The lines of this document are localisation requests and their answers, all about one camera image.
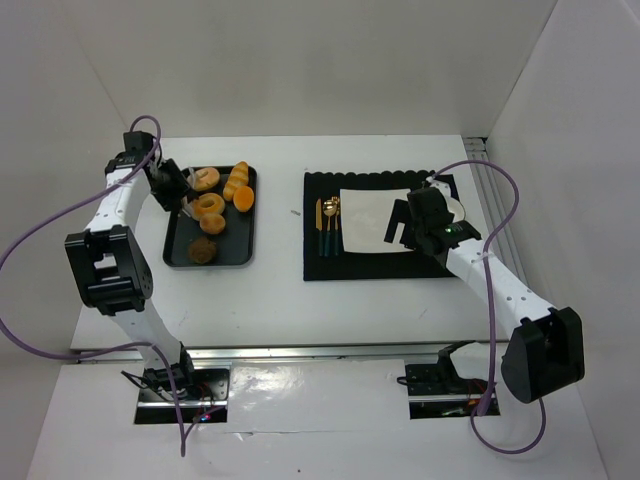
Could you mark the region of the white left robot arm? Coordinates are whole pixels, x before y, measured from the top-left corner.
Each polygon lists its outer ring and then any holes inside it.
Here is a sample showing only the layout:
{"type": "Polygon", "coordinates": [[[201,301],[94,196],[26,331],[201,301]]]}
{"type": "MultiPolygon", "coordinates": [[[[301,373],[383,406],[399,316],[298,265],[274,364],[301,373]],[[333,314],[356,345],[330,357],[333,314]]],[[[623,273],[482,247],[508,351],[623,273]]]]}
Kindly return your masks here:
{"type": "Polygon", "coordinates": [[[144,361],[141,384],[188,390],[193,362],[152,303],[153,276],[134,229],[148,195],[171,212],[196,192],[174,160],[160,157],[155,136],[129,131],[123,140],[124,151],[105,168],[109,193],[85,229],[67,236],[66,254],[84,305],[111,318],[136,344],[144,361]]]}

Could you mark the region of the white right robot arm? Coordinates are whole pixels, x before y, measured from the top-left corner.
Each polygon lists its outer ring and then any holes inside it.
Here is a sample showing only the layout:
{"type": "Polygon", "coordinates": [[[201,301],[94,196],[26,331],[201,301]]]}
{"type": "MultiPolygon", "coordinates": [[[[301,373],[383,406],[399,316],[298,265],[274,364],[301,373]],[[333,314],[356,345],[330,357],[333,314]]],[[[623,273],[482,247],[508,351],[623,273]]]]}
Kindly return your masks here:
{"type": "Polygon", "coordinates": [[[448,198],[435,187],[396,200],[384,241],[403,224],[400,242],[435,259],[480,298],[494,306],[495,320],[509,336],[501,363],[510,393],[529,404],[584,378],[582,320],[531,291],[493,254],[466,220],[454,220],[448,198]]]}

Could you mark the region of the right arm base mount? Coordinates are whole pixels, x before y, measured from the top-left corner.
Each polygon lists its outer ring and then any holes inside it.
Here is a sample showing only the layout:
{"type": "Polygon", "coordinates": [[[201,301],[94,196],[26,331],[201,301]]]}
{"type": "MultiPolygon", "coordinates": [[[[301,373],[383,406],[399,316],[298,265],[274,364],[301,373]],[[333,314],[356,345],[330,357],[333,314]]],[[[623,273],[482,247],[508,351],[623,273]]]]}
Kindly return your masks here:
{"type": "Polygon", "coordinates": [[[458,375],[451,355],[471,341],[441,349],[433,363],[407,364],[396,382],[408,394],[411,420],[469,417],[486,392],[486,380],[464,379],[458,375]]]}

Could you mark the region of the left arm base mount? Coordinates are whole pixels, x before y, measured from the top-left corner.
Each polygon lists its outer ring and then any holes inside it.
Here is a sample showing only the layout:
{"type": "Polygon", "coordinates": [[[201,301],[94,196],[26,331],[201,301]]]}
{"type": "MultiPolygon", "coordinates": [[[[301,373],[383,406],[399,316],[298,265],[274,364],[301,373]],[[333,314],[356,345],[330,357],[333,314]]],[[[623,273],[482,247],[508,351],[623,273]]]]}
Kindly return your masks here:
{"type": "MultiPolygon", "coordinates": [[[[136,425],[168,425],[177,423],[174,395],[169,388],[152,388],[143,378],[122,371],[138,389],[134,423],[136,425]]],[[[201,368],[193,372],[195,384],[177,390],[181,414],[185,424],[194,420],[202,424],[226,423],[230,388],[229,368],[201,368]]]]}

